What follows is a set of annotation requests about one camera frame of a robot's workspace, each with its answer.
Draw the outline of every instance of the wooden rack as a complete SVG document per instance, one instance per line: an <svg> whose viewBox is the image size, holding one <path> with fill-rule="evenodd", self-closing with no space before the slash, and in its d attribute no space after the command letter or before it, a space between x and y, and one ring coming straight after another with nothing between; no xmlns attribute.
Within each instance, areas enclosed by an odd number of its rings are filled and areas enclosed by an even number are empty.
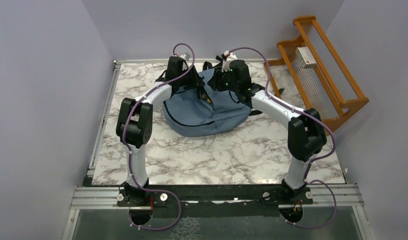
<svg viewBox="0 0 408 240"><path fill-rule="evenodd" d="M335 131L369 99L355 82L316 17L297 17L293 23L300 35L296 39L277 43L282 58L269 60L269 66L286 65L305 107L317 109L322 121ZM302 68L295 54L297 47L308 47L317 66ZM276 96L280 96L273 76L270 80Z"/></svg>

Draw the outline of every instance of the backpack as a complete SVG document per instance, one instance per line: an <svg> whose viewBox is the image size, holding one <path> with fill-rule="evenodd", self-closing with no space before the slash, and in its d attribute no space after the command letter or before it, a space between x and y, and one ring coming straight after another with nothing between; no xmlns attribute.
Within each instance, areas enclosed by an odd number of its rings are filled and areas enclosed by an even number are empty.
<svg viewBox="0 0 408 240"><path fill-rule="evenodd" d="M243 123L248 116L261 114L238 102L230 91L213 91L208 81L214 75L209 62L204 71L198 73L205 85L183 90L163 102L163 113L167 124L185 137L207 136L231 130Z"/></svg>

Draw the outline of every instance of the black zipper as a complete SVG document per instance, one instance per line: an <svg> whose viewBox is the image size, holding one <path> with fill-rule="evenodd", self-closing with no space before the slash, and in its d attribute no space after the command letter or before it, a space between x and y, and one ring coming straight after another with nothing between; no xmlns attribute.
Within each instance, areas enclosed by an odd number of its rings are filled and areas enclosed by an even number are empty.
<svg viewBox="0 0 408 240"><path fill-rule="evenodd" d="M165 101L164 101L163 103L164 103L164 107L165 107L165 110L166 110L168 116L173 120L173 122L175 122L175 123L177 123L177 124L179 124L179 125L181 125L181 126L184 126L184 127L197 127L197 126L198 126L198 127L200 127L200 126L205 126L205 125L211 125L211 124L214 123L214 121L211 121L211 122L203 123L203 124L200 124L200 125L186 125L186 124L182 124L182 123L180 123L178 120L174 119L173 116L170 114L170 112L169 112L168 109L167 109L167 104L165 103Z"/></svg>

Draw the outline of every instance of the marble table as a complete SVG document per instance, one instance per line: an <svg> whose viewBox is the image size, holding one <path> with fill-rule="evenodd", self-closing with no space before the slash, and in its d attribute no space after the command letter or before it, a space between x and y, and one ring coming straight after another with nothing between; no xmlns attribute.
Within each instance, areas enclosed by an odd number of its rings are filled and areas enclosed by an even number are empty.
<svg viewBox="0 0 408 240"><path fill-rule="evenodd" d="M202 63L196 64L198 71ZM248 63L253 82L265 84L260 62ZM166 63L126 63L121 66L111 102L93 185L118 185L126 180L125 146L115 134L121 101L144 93L165 70ZM272 67L282 98L304 107L289 71ZM332 141L321 154L332 149ZM284 178L290 153L287 130L266 114L249 117L234 130L211 136L184 137L165 122L161 106L154 111L153 133L146 147L146 170L151 184L278 184ZM344 183L336 154L315 162L308 180Z"/></svg>

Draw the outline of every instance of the ribbed transparent panel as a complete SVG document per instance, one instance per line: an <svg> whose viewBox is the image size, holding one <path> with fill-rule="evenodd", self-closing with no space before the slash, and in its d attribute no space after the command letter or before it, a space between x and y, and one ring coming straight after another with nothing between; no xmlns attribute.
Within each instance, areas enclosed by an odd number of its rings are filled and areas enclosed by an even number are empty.
<svg viewBox="0 0 408 240"><path fill-rule="evenodd" d="M313 108L320 113L322 119L336 118L338 113L332 101L321 84L313 68L303 68L296 55L293 56L292 66Z"/></svg>
<svg viewBox="0 0 408 240"><path fill-rule="evenodd" d="M336 63L315 27L313 25L308 25L305 27L305 32L344 100L356 99L357 95L352 89L352 86L349 84L347 78L339 68L339 65Z"/></svg>

